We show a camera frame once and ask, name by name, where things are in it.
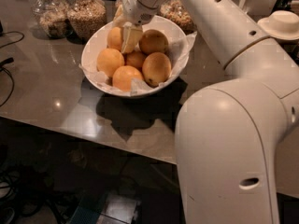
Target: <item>dark countertop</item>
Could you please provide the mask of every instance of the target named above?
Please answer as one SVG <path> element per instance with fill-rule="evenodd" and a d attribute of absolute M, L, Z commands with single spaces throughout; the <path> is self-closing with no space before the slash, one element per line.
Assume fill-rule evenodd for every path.
<path fill-rule="evenodd" d="M 223 71 L 198 35 L 187 67 L 169 87 L 142 99 L 107 95 L 85 77 L 80 64 L 84 49 L 76 37 L 49 39 L 31 12 L 36 0 L 0 0 L 4 32 L 19 31 L 25 38 L 0 49 L 0 61 L 15 79 L 15 89 L 0 107 L 0 117 L 68 134 L 159 161 L 176 163 L 174 131 L 181 105 L 194 92 L 223 80 Z M 106 1 L 107 19 L 115 12 Z M 0 37 L 0 46 L 18 39 Z M 11 83 L 0 73 L 0 100 Z"/>

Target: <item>white bowl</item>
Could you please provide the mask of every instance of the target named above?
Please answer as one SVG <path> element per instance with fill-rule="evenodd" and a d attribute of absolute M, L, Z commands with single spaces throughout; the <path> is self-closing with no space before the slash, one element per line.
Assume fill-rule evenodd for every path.
<path fill-rule="evenodd" d="M 169 41 L 169 56 L 172 63 L 172 72 L 169 79 L 160 83 L 158 87 L 152 88 L 144 81 L 133 81 L 131 91 L 121 91 L 114 88 L 107 81 L 107 77 L 96 70 L 96 59 L 98 53 L 107 47 L 107 34 L 112 28 L 112 22 L 98 30 L 87 42 L 82 56 L 81 68 L 86 78 L 100 91 L 124 98 L 141 98 L 160 91 L 171 84 L 185 68 L 189 59 L 190 50 L 194 44 L 196 33 L 185 35 L 185 33 L 168 19 L 155 16 L 149 24 L 143 26 L 143 31 L 156 29 L 163 32 Z"/>

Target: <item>glass jar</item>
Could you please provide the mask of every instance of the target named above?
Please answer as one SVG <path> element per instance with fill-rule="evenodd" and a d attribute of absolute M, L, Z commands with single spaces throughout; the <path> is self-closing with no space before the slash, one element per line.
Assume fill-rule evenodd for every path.
<path fill-rule="evenodd" d="M 37 0 L 32 7 L 38 25 L 50 38 L 63 38 L 73 33 L 67 18 L 68 9 L 65 0 Z"/>
<path fill-rule="evenodd" d="M 196 25 L 180 0 L 168 0 L 160 6 L 158 15 L 178 25 L 185 34 L 196 31 Z"/>
<path fill-rule="evenodd" d="M 107 24 L 106 7 L 102 0 L 75 0 L 67 17 L 77 36 L 85 42 Z"/>

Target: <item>bowl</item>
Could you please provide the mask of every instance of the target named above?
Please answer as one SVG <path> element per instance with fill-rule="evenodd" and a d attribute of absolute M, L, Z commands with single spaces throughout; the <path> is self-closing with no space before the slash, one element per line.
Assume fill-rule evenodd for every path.
<path fill-rule="evenodd" d="M 156 93 L 170 85 L 183 71 L 190 50 L 193 47 L 197 33 L 185 35 L 185 33 L 172 21 L 160 16 L 154 16 L 149 24 L 143 25 L 143 31 L 156 29 L 163 32 L 169 41 L 167 56 L 172 64 L 172 71 L 166 82 L 160 83 L 158 87 L 152 88 L 146 82 L 140 80 L 132 81 L 131 91 L 121 91 L 111 86 L 111 80 L 103 72 L 96 69 L 98 53 L 107 47 L 107 34 L 112 29 L 112 22 L 99 29 L 86 43 L 81 56 L 80 68 L 85 77 L 98 90 L 123 98 L 142 98 Z"/>
<path fill-rule="evenodd" d="M 257 23 L 279 43 L 299 40 L 299 16 L 293 12 L 278 10 Z"/>

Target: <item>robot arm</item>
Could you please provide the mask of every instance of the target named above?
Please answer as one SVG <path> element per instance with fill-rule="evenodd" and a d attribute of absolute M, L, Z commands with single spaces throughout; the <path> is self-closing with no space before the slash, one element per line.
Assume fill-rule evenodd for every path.
<path fill-rule="evenodd" d="M 123 0 L 124 15 L 150 22 L 162 1 Z M 230 79 L 196 92 L 178 115 L 186 221 L 277 224 L 275 150 L 298 120 L 298 67 L 231 0 L 181 1 Z"/>

